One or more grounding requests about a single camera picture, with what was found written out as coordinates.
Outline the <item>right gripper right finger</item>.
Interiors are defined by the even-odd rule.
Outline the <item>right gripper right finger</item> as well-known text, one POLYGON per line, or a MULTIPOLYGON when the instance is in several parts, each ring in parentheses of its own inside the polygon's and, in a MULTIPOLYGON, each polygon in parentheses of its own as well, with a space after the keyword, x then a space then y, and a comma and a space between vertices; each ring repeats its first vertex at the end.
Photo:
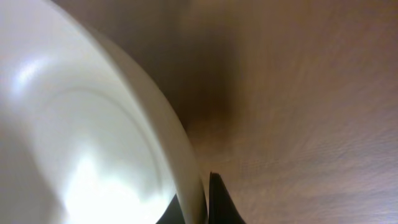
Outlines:
POLYGON ((218 173, 210 173, 209 224, 245 224, 218 173))

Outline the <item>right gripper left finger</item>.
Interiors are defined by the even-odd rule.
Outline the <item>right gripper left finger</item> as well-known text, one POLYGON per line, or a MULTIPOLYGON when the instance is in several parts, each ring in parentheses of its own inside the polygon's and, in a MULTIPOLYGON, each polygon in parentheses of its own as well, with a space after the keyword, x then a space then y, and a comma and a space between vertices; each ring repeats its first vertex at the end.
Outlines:
POLYGON ((177 195, 174 195, 173 199, 169 203, 169 206, 156 224, 185 224, 177 195))

